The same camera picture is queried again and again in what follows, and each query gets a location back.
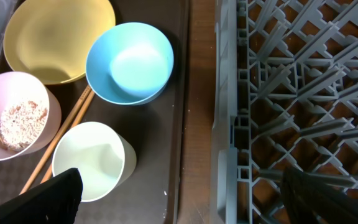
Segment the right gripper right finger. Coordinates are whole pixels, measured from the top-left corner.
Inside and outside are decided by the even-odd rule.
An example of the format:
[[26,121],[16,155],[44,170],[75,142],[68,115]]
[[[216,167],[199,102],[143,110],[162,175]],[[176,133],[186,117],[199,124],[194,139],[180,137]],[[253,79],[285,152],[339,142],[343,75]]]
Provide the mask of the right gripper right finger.
[[291,223],[358,223],[358,202],[295,168],[283,172],[280,192]]

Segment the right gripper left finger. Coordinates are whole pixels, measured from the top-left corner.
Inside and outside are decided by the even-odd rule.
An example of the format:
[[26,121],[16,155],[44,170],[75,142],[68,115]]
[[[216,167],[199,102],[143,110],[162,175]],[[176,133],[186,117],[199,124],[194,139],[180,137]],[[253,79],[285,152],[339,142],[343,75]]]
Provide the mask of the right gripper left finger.
[[83,183],[71,168],[0,205],[0,223],[75,222]]

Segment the pale green cup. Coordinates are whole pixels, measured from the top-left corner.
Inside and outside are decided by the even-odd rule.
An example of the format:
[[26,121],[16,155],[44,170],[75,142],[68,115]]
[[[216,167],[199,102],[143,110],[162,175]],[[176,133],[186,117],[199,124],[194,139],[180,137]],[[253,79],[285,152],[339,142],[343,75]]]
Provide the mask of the pale green cup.
[[131,176],[137,164],[134,148],[115,130],[99,122],[85,122],[67,131],[52,159],[57,176],[77,168],[83,183],[82,202],[105,197]]

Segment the pink bowl with rice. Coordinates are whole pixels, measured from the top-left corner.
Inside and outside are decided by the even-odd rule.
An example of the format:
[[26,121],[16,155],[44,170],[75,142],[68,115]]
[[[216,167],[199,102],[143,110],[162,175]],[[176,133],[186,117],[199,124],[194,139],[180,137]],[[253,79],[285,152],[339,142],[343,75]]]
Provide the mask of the pink bowl with rice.
[[33,75],[0,74],[0,161],[45,147],[62,119],[56,97]]

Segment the wooden chopstick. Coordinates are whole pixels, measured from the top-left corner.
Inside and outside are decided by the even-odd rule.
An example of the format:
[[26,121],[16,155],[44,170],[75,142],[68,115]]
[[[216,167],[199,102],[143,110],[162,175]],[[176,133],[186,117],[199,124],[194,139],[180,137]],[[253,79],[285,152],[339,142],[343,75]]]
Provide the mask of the wooden chopstick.
[[[80,123],[80,121],[82,120],[83,116],[85,115],[93,97],[94,97],[94,91],[91,90],[88,97],[85,99],[85,102],[83,103],[82,107],[80,108],[76,118],[72,122],[70,129],[74,128],[76,125],[78,125]],[[48,170],[46,171],[46,173],[40,183],[42,184],[42,183],[48,181],[51,177],[52,177],[52,164],[50,164]]]
[[63,124],[60,127],[60,129],[58,130],[57,134],[52,139],[52,141],[49,144],[48,148],[46,149],[45,153],[41,157],[39,163],[37,164],[37,166],[35,167],[35,169],[31,173],[29,179],[25,183],[25,185],[24,185],[23,189],[21,190],[20,194],[23,194],[24,192],[26,192],[30,188],[30,186],[32,185],[32,183],[34,182],[36,177],[38,176],[39,172],[42,170],[43,166],[48,161],[48,159],[49,159],[50,155],[52,154],[52,152],[53,152],[55,146],[57,145],[58,141],[63,136],[64,132],[67,130],[68,126],[71,124],[71,122],[73,121],[74,117],[77,115],[78,111],[80,110],[82,104],[85,101],[85,98],[89,95],[90,91],[91,91],[91,88],[89,86],[87,86],[85,88],[85,90],[82,92],[82,94],[80,95],[79,99],[75,103],[74,107],[72,108],[72,110],[68,114],[66,120],[63,122]]

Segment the light blue bowl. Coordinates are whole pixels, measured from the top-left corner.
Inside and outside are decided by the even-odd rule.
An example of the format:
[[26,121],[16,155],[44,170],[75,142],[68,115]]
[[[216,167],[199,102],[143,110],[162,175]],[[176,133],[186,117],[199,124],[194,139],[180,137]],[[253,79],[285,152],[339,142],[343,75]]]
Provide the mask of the light blue bowl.
[[116,105],[156,99],[173,72],[175,56],[167,36],[141,23],[119,24],[103,33],[86,57],[86,79],[96,95]]

